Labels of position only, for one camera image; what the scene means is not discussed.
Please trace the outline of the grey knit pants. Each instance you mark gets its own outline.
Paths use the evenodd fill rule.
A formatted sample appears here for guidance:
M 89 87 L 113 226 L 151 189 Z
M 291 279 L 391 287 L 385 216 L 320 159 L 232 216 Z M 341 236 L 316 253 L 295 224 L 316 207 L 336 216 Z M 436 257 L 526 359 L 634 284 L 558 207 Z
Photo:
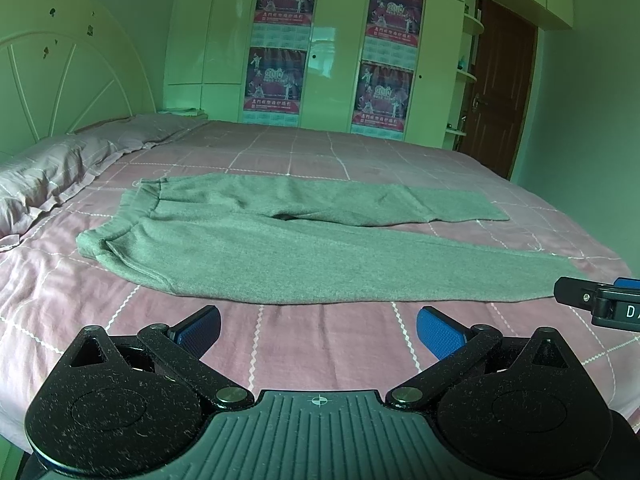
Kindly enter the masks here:
M 471 191 L 200 174 L 142 181 L 77 248 L 127 281 L 244 304 L 518 302 L 577 275 L 561 256 L 414 230 L 503 219 Z

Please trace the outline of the pink checked bed sheet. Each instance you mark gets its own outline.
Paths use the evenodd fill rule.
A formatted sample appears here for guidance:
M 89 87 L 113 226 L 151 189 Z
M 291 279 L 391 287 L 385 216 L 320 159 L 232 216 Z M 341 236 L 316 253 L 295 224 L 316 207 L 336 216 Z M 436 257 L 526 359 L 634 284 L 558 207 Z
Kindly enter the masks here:
M 626 263 L 468 156 L 353 134 L 167 115 L 55 136 L 1 164 L 1 434 L 81 327 L 222 314 L 205 362 L 251 392 L 384 391 L 433 362 L 434 304 L 512 336 L 557 328 L 639 419 L 639 338 L 551 296 Z

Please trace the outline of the far pink pillow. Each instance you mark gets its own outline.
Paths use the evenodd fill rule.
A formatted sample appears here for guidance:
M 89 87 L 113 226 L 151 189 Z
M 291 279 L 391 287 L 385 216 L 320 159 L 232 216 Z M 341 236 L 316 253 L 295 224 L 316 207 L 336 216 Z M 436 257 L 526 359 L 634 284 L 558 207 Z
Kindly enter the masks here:
M 139 114 L 78 130 L 75 139 L 87 144 L 96 142 L 110 153 L 131 153 L 180 140 L 207 121 L 205 115 Z

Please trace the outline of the pink pillow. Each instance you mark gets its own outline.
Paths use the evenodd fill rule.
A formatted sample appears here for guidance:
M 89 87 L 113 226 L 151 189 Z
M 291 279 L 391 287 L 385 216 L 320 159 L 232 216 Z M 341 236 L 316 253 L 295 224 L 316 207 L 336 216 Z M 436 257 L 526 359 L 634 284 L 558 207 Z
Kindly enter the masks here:
M 75 139 L 87 144 L 96 142 L 110 153 L 131 153 L 180 140 L 207 121 L 205 115 L 139 114 L 78 130 Z
M 96 180 L 122 155 L 137 151 L 134 139 L 97 134 L 42 141 L 1 164 L 1 249 L 22 236 L 46 212 Z

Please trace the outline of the green folded cloth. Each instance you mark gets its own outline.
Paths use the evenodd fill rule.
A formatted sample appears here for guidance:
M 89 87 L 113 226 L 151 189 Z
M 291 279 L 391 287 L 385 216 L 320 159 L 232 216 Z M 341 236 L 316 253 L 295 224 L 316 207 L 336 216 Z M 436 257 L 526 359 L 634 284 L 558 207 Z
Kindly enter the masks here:
M 166 108 L 166 110 L 158 110 L 158 114 L 164 115 L 174 115 L 179 117 L 190 117 L 190 118 L 198 118 L 198 117 L 206 117 L 207 114 L 204 110 L 196 107 L 173 107 Z

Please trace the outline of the near pink pillow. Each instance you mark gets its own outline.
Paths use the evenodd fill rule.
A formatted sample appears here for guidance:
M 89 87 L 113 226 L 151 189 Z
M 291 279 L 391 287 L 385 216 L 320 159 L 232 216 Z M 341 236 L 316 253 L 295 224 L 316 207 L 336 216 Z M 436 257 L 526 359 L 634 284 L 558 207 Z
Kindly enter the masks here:
M 122 155 L 137 151 L 134 139 L 97 134 L 42 141 L 1 164 L 1 249 L 22 236 L 46 212 L 96 180 Z

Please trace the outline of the lower right calendar poster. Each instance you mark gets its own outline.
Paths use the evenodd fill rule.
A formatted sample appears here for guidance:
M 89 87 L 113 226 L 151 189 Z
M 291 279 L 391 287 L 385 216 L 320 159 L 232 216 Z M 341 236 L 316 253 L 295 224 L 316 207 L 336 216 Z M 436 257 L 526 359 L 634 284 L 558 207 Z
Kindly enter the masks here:
M 350 131 L 374 138 L 402 140 L 412 80 L 411 70 L 362 61 Z

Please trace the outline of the lower left calendar poster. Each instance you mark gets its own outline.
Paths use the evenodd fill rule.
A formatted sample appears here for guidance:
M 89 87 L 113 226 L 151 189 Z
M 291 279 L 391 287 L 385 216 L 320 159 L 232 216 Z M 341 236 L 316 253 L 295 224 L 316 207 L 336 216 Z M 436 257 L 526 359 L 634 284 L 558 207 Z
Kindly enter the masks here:
M 244 112 L 298 115 L 306 52 L 250 47 L 244 87 Z

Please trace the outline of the dark brown wooden door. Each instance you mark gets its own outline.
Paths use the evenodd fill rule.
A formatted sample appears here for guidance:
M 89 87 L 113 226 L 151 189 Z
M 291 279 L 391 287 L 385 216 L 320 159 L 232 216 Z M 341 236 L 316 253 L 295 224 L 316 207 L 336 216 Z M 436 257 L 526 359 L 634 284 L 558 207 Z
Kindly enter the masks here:
M 507 179 L 523 133 L 538 29 L 492 0 L 480 0 L 480 21 L 484 32 L 473 65 L 476 81 L 458 151 Z

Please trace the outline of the cream glossy wardrobe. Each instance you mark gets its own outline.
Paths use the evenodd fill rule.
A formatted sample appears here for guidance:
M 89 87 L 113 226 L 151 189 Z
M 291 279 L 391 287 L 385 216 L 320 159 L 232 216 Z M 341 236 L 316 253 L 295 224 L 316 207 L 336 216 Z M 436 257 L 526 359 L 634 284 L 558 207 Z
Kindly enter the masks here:
M 307 26 L 255 23 L 256 0 L 174 0 L 165 62 L 166 108 L 196 107 L 242 124 L 350 131 L 360 63 L 411 70 L 405 135 L 443 148 L 464 0 L 424 0 L 416 48 L 367 37 L 369 0 L 316 0 Z M 250 47 L 304 50 L 298 115 L 244 112 Z

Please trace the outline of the cream corner shelf unit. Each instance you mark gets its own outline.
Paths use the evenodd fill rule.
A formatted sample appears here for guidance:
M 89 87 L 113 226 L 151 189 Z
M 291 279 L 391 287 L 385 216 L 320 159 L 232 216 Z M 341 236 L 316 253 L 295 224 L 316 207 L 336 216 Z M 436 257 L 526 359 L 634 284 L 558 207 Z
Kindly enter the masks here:
M 454 94 L 442 144 L 448 150 L 456 150 L 465 137 L 466 116 L 468 116 L 474 84 L 477 82 L 475 77 L 477 48 L 480 35 L 484 30 L 482 10 L 478 7 L 478 0 L 465 0 Z

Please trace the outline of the cream arched headboard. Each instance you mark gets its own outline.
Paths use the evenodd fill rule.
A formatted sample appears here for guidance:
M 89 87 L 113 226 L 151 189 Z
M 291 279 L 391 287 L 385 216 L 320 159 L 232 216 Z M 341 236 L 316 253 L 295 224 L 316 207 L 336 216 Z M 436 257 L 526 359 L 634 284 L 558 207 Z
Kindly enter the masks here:
M 2 159 L 155 110 L 140 55 L 101 3 L 1 0 Z

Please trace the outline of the upper right calendar poster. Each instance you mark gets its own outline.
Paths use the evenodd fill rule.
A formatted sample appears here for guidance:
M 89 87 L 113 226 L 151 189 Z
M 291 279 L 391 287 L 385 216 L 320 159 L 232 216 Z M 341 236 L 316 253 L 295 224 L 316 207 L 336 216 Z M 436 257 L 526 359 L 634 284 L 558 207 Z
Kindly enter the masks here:
M 369 0 L 367 37 L 416 48 L 424 0 Z

